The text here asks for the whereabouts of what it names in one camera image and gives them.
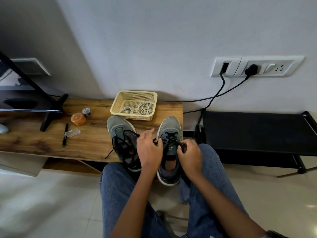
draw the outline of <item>hand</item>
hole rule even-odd
[[[137,151],[142,166],[142,172],[149,172],[155,176],[163,157],[163,142],[160,138],[155,146],[152,140],[154,129],[147,130],[140,134],[137,139]]]
[[[177,155],[185,174],[192,181],[195,177],[202,175],[203,157],[194,140],[186,139],[181,141],[181,143],[187,145],[187,150],[183,153],[182,148],[178,146]]]

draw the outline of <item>black pen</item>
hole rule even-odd
[[[65,133],[66,133],[67,131],[68,131],[68,123],[67,123],[66,126],[65,126],[64,139],[63,139],[63,144],[62,144],[63,147],[66,146],[66,138],[67,138],[67,136],[66,136]]]

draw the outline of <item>grey sneaker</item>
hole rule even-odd
[[[133,125],[119,116],[111,116],[107,120],[107,127],[112,138],[112,151],[114,150],[117,153],[129,170],[132,172],[140,171],[141,163],[137,153],[137,138],[139,135]]]
[[[163,158],[157,176],[162,184],[174,186],[179,182],[182,172],[177,156],[177,146],[183,140],[182,128],[176,117],[169,116],[163,120],[156,136],[157,140],[159,138],[163,141]]]

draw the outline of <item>beige basket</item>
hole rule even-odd
[[[157,99],[158,95],[155,92],[120,91],[113,101],[110,112],[111,114],[118,115],[124,119],[150,121],[154,115]],[[150,101],[154,104],[150,108],[149,115],[140,115],[137,111],[138,105],[143,101]],[[133,114],[130,114],[130,110],[125,110],[119,113],[123,107],[131,107],[133,109]]]

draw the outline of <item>blue jeans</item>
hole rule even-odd
[[[247,214],[215,150],[208,144],[200,144],[199,148],[203,155],[203,174],[206,179]],[[105,166],[100,181],[103,237],[110,237],[135,184],[136,182],[133,181],[121,164],[110,163]],[[189,193],[190,202],[188,228],[186,235],[183,237],[228,237],[198,189],[191,183],[190,191],[188,192],[185,190],[189,189],[188,186],[182,184],[184,182],[180,183],[180,192],[182,194]],[[153,210],[149,202],[145,209],[141,237],[171,237],[163,221]]]

